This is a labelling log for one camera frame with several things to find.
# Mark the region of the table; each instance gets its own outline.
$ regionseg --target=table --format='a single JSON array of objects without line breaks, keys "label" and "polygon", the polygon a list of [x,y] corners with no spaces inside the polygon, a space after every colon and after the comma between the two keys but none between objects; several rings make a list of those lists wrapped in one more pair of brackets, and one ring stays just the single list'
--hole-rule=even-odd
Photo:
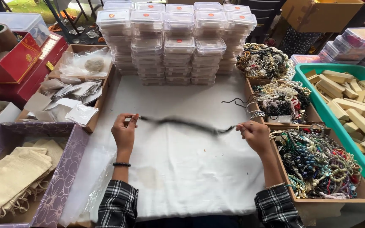
[{"label": "table", "polygon": [[[116,153],[110,129],[119,113],[178,116],[227,129],[249,119],[242,107],[221,103],[247,99],[244,81],[238,70],[231,76],[218,76],[214,86],[143,86],[138,76],[117,77],[109,87],[60,220],[82,213],[86,196]],[[190,128],[138,121],[130,163],[129,183],[139,189],[138,221],[247,215],[255,211],[254,197],[264,188],[261,160],[236,131],[212,137]],[[99,203],[97,199],[93,211]],[[94,212],[86,219],[94,221],[95,216]]]}]

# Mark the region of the hand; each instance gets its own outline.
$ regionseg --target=hand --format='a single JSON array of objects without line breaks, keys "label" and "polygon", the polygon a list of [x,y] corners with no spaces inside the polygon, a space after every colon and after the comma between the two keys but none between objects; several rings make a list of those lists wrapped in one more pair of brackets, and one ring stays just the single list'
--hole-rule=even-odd
[{"label": "hand", "polygon": [[272,153],[272,148],[269,138],[269,130],[267,125],[248,121],[240,123],[236,126],[236,131],[240,131],[242,139],[246,139],[251,148],[256,151],[259,156],[264,153]]},{"label": "hand", "polygon": [[132,153],[133,143],[135,141],[135,128],[139,114],[122,113],[120,114],[111,129],[112,135],[115,138],[116,146],[118,147],[117,158],[127,159],[129,162],[130,154]]}]

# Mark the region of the teal plastic crate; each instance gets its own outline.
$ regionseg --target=teal plastic crate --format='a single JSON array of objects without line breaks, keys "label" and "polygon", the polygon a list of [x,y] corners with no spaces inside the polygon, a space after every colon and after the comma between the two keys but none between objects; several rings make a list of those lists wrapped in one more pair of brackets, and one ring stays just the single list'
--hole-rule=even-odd
[{"label": "teal plastic crate", "polygon": [[356,144],[334,116],[333,112],[329,109],[323,99],[319,96],[315,88],[305,77],[305,73],[315,70],[317,74],[322,73],[323,70],[337,71],[337,72],[349,72],[359,80],[365,80],[365,67],[359,65],[347,65],[347,64],[330,64],[330,63],[303,63],[297,64],[295,67],[294,81],[301,81],[305,87],[309,88],[311,93],[311,102],[315,106],[317,113],[322,118],[322,121],[326,123],[327,127],[331,127],[336,135],[339,137],[344,148],[347,152],[354,155],[354,159],[362,166],[362,175],[365,178],[365,157],[362,152],[357,148]]}]

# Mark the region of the red gift box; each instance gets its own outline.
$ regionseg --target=red gift box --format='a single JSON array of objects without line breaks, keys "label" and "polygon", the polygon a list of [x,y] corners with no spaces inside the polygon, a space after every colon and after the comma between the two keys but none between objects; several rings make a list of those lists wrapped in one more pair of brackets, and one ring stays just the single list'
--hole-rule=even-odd
[{"label": "red gift box", "polygon": [[47,62],[54,65],[61,58],[63,52],[68,48],[67,42],[62,36],[50,32],[50,36],[41,46],[42,54],[37,59],[35,65],[23,77],[20,84],[0,84],[0,100],[10,101],[18,108],[22,109],[29,98],[40,87],[50,70],[46,67]]},{"label": "red gift box", "polygon": [[0,53],[0,83],[20,83],[42,53],[31,34],[18,34],[24,36],[21,42],[10,52]]}]

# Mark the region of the black and white plaid shirt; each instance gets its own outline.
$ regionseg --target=black and white plaid shirt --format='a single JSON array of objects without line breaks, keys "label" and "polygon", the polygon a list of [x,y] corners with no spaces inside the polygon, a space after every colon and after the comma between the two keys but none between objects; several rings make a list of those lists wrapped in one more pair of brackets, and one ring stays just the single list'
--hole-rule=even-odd
[{"label": "black and white plaid shirt", "polygon": [[[254,201],[266,228],[304,228],[285,184],[257,193]],[[133,228],[137,204],[137,189],[123,181],[110,181],[99,206],[96,228]]]}]

